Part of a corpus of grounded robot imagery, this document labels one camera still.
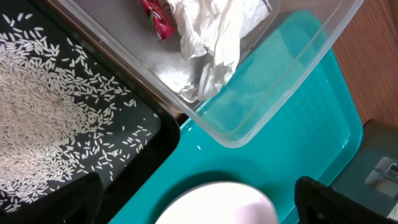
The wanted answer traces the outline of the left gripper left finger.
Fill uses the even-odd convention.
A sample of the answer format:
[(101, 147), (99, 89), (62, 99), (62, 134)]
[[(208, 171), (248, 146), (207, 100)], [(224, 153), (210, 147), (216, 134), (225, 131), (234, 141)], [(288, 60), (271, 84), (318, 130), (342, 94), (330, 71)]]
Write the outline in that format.
[(15, 212), (1, 211), (1, 223), (93, 223), (103, 199), (103, 184), (89, 173)]

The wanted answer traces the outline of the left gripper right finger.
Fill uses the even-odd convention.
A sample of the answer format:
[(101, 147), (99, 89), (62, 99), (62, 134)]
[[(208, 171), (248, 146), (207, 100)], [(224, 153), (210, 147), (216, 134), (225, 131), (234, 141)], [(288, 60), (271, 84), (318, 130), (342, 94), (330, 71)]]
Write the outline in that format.
[(295, 183), (300, 224), (396, 224), (308, 176)]

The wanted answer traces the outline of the pile of rice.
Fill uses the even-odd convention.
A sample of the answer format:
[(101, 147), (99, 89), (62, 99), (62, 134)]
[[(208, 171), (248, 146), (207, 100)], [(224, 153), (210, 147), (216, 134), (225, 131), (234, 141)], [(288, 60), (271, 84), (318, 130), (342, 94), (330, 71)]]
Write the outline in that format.
[(1, 209), (92, 172), (110, 184), (158, 115), (84, 48), (32, 13), (1, 14)]

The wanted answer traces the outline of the pink plate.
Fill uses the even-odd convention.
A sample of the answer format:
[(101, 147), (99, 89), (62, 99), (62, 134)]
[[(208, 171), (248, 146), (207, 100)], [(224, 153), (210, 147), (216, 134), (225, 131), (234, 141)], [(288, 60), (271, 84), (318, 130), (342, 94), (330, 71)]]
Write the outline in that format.
[(238, 182), (210, 182), (172, 201), (156, 224), (278, 224), (274, 204), (260, 190)]

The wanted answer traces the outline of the white napkin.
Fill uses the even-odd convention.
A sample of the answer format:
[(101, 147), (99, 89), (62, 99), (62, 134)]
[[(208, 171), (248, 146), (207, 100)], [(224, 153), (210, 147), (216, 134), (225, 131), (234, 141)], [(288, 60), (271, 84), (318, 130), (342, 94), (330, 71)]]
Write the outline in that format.
[(202, 58), (198, 80), (181, 94), (189, 101), (208, 100), (230, 81), (240, 59), (240, 41), (269, 14), (262, 0), (169, 0), (181, 35), (180, 50), (190, 61)]

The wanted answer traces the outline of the red sauce packet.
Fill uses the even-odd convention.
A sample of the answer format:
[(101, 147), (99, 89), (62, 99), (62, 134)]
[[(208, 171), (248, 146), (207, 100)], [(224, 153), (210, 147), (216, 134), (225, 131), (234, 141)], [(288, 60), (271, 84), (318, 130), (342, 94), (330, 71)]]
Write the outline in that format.
[(160, 41), (165, 41), (177, 30), (167, 1), (140, 0), (140, 3)]

